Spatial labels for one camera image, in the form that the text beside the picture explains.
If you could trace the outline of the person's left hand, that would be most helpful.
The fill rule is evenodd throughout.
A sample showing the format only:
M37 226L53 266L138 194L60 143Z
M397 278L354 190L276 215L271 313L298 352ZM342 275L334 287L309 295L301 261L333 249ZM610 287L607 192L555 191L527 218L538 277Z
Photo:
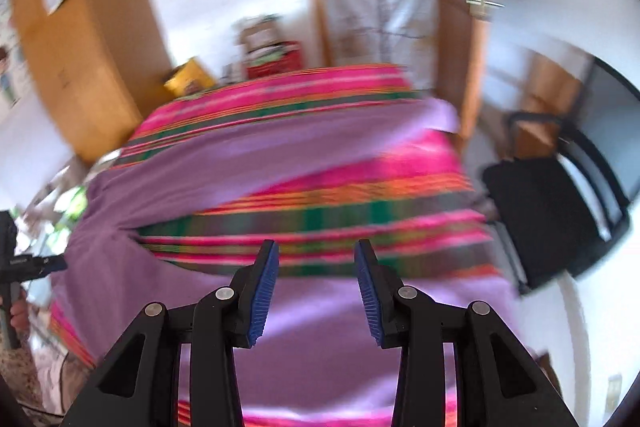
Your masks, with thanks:
M9 313L9 317L4 319L4 323L10 324L18 333L28 333L30 329L29 305L26 297L25 289L20 287L20 293L11 306L0 300L2 312Z

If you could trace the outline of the floral sleeve left forearm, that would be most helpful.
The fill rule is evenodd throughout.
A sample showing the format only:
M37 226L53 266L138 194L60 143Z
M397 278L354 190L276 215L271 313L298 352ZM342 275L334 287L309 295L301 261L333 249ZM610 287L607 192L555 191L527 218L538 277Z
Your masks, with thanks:
M33 407L41 405L41 390L32 352L25 347L6 349L1 346L0 367L1 375L17 401Z

